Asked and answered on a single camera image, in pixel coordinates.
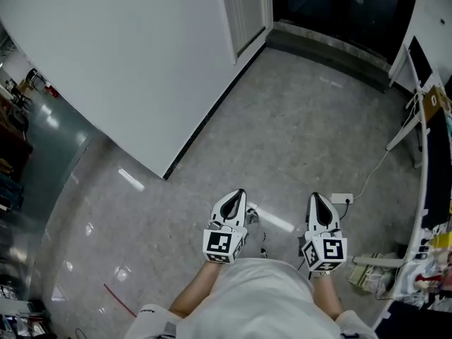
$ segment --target dark door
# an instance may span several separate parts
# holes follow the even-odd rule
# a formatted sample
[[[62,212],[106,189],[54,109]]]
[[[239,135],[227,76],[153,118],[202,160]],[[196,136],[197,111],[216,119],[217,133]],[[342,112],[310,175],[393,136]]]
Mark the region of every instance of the dark door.
[[[356,45],[390,64],[410,23],[415,0],[273,0],[275,20]]]

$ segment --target forearm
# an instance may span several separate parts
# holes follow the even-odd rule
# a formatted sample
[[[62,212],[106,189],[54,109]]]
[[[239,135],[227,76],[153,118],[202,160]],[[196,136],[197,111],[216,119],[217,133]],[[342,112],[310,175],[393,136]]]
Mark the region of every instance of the forearm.
[[[334,321],[344,312],[342,303],[333,285],[330,275],[312,280],[314,285],[314,303]]]
[[[169,311],[182,318],[191,312],[210,294],[222,265],[206,261],[195,278],[173,301]]]

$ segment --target white power outlet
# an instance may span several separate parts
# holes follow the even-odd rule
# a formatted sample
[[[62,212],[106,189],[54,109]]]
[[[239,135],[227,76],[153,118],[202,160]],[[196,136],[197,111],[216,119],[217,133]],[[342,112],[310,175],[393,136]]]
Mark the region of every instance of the white power outlet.
[[[349,205],[353,203],[353,194],[331,194],[331,203],[343,203],[347,204],[346,200],[349,200]]]

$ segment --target yellow object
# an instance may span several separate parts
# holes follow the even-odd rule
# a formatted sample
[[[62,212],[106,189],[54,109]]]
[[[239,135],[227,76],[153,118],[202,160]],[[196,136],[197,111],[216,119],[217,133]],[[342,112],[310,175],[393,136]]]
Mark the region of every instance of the yellow object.
[[[435,236],[430,240],[430,243],[435,249],[444,249],[446,247],[450,247],[452,246],[452,232]]]

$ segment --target brown box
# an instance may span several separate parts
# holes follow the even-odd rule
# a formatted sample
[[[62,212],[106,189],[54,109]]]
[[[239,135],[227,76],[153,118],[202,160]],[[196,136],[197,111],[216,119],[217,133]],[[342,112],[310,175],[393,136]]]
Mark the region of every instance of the brown box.
[[[425,121],[428,122],[440,108],[445,112],[451,111],[448,98],[440,88],[434,85],[424,97]]]

